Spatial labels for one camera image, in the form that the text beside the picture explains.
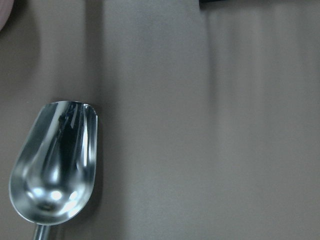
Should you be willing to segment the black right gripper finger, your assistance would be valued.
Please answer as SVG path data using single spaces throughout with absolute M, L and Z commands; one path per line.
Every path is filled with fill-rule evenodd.
M 199 0 L 200 6 L 269 6 L 273 4 L 306 5 L 314 0 Z

